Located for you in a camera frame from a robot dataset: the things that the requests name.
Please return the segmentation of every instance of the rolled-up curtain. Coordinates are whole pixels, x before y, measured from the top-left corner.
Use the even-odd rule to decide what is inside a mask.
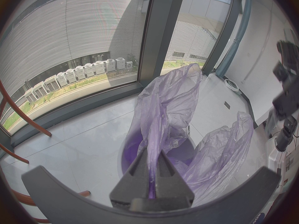
[[[225,73],[226,73],[227,69],[229,68],[232,60],[235,57],[235,54],[236,54],[236,52],[238,50],[238,47],[239,47],[239,44],[240,44],[240,42],[241,42],[241,40],[244,36],[244,33],[245,33],[247,25],[248,25],[248,21],[249,21],[249,17],[250,17],[250,11],[251,11],[251,4],[252,4],[252,0],[246,0],[245,1],[243,16],[242,16],[242,20],[241,20],[240,27],[238,29],[236,38],[234,39],[234,42],[230,46],[228,52],[226,53],[225,57],[221,61],[220,65],[216,69],[216,75],[218,77],[223,77],[225,75]]]

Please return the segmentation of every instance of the white tile floor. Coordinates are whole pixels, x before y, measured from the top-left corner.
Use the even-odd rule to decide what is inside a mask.
[[[18,145],[15,153],[28,159],[29,164],[8,155],[0,160],[11,188],[28,194],[21,175],[42,165],[74,191],[89,190],[92,194],[87,198],[111,206],[109,193],[119,181],[118,150],[130,128],[136,98],[137,95],[130,96],[85,112],[49,128],[50,138],[39,133]],[[231,127],[239,110],[248,112],[247,102],[241,96],[229,90],[215,74],[204,77],[190,123],[194,143],[198,144],[208,132],[223,125]],[[224,193],[255,172],[256,163],[263,161],[260,153],[266,141],[263,128],[259,127],[254,131],[245,163]],[[37,207],[23,206],[33,217],[45,218]]]

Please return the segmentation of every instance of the translucent plastic bag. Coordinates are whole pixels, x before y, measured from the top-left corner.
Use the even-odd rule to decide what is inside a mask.
[[[251,116],[238,112],[231,128],[223,126],[203,138],[189,166],[181,160],[170,159],[195,194],[192,206],[221,195],[244,162],[252,134]]]
[[[155,196],[154,177],[161,150],[167,153],[188,137],[201,80],[200,67],[193,63],[155,78],[138,96],[124,155],[132,162],[148,146],[150,198]]]

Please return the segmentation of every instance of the grass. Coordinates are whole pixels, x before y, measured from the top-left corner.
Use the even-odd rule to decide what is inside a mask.
[[[204,65],[204,62],[186,62],[183,60],[177,60],[177,61],[164,61],[163,68],[181,67],[192,63],[197,63],[199,66]]]
[[[38,108],[40,105],[46,103],[46,102],[50,102],[52,99],[63,95],[65,93],[68,93],[74,89],[77,89],[79,87],[82,87],[84,85],[87,84],[91,84],[94,82],[98,82],[104,79],[109,79],[109,78],[114,78],[120,75],[125,75],[125,74],[129,74],[129,73],[133,73],[133,72],[137,72],[138,71],[138,67],[135,66],[130,70],[122,70],[122,71],[116,71],[116,72],[110,72],[110,73],[104,73],[98,76],[94,76],[94,77],[90,77],[87,79],[84,79],[82,81],[78,81],[74,84],[70,84],[67,85],[66,87],[63,87],[59,90],[56,90],[54,92],[49,93],[48,95],[38,99],[37,101],[33,102],[32,104],[30,104],[28,101],[26,101],[23,105],[20,106],[20,109],[25,113],[29,113],[31,110]],[[17,122],[20,119],[20,116],[16,113],[13,112],[4,122],[3,126],[5,129],[9,129],[15,122]]]

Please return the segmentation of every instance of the white air conditioner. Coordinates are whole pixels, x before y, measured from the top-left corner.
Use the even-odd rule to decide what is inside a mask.
[[[82,66],[78,65],[76,67],[75,71],[76,71],[76,74],[77,74],[77,77],[78,77],[79,80],[83,80],[83,79],[86,78],[85,74],[84,74],[84,69],[83,69]]]
[[[104,62],[102,61],[95,62],[95,73],[97,75],[105,73]]]
[[[93,77],[95,75],[92,69],[92,64],[90,63],[85,64],[85,71],[87,77]]]
[[[36,84],[33,87],[33,90],[36,93],[36,97],[39,98],[39,99],[42,98],[43,96],[47,95],[50,92],[43,81]]]
[[[36,93],[33,90],[33,88],[30,88],[28,91],[24,94],[25,98],[29,101],[30,104],[32,104],[34,101],[37,101]]]
[[[50,92],[60,89],[60,86],[57,82],[57,76],[53,75],[45,80],[45,84],[48,87]]]
[[[66,77],[65,74],[63,72],[59,72],[57,74],[57,81],[60,84],[61,87],[64,87],[66,85],[68,85],[67,81],[66,81]]]
[[[70,84],[77,81],[73,69],[68,69],[65,73],[65,76],[68,78]]]
[[[133,62],[127,62],[127,69],[133,68]]]
[[[106,61],[107,72],[115,71],[115,61],[113,59],[108,59]]]
[[[116,67],[118,70],[125,69],[125,59],[124,58],[120,57],[115,60],[116,60]]]

